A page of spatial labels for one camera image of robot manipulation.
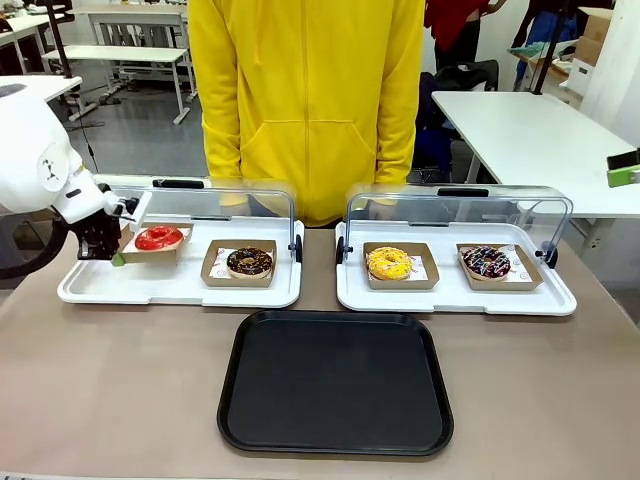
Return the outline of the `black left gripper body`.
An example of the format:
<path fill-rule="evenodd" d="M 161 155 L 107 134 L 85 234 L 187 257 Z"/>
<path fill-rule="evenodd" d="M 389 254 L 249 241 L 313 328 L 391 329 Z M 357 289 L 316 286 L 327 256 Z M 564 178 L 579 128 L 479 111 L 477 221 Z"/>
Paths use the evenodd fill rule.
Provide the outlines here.
<path fill-rule="evenodd" d="M 74 224 L 78 260 L 111 260 L 119 249 L 119 219 L 99 210 Z"/>

